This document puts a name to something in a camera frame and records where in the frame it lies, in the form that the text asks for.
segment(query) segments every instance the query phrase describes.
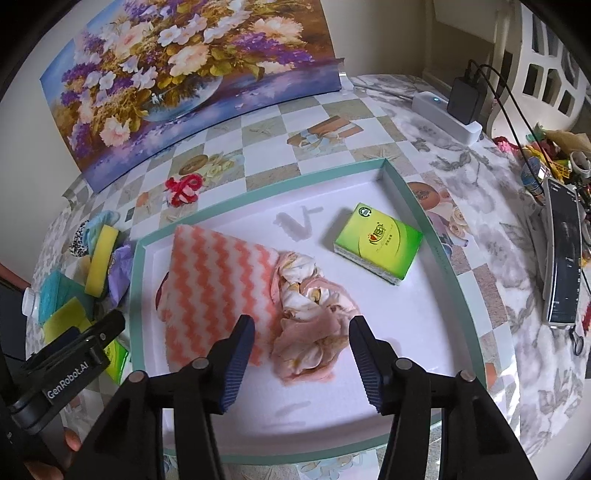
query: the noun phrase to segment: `flower painting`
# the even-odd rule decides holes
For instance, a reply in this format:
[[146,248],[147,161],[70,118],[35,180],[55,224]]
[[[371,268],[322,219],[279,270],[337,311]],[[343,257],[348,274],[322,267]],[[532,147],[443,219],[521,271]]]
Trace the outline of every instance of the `flower painting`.
[[216,123],[340,89],[320,0],[116,0],[41,85],[95,192]]

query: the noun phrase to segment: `white bottle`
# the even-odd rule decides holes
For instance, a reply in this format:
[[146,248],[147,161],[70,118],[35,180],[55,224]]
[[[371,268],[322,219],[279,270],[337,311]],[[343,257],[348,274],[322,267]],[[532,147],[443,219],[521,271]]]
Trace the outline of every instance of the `white bottle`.
[[35,320],[39,319],[39,302],[41,296],[32,288],[27,287],[22,296],[22,314],[25,317],[31,317]]

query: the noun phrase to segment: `scissors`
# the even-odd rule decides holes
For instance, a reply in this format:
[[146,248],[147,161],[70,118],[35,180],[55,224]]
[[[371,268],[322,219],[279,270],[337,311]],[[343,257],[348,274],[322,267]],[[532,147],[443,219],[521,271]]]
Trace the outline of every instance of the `scissors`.
[[585,346],[585,338],[581,337],[577,332],[575,332],[575,327],[572,327],[569,330],[570,339],[573,341],[573,352],[576,356],[579,356],[583,353],[583,348]]

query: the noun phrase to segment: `human hand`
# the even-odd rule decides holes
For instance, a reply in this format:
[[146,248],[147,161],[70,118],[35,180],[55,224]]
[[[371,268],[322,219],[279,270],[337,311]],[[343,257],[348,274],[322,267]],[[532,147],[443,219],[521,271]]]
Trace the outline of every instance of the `human hand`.
[[[70,457],[66,460],[65,468],[72,464],[74,452],[77,452],[82,447],[82,441],[76,432],[70,429],[64,429],[64,441],[71,450]],[[35,480],[63,480],[64,476],[54,466],[46,465],[41,462],[25,462],[25,466]]]

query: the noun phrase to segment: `finger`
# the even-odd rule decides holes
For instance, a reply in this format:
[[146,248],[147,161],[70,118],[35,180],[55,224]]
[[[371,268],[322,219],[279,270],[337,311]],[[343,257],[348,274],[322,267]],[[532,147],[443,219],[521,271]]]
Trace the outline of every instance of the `finger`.
[[70,429],[64,429],[64,436],[66,437],[66,445],[73,451],[77,452],[82,448],[82,441],[76,432]]
[[35,480],[64,480],[64,476],[54,466],[41,462],[25,462],[25,466]]

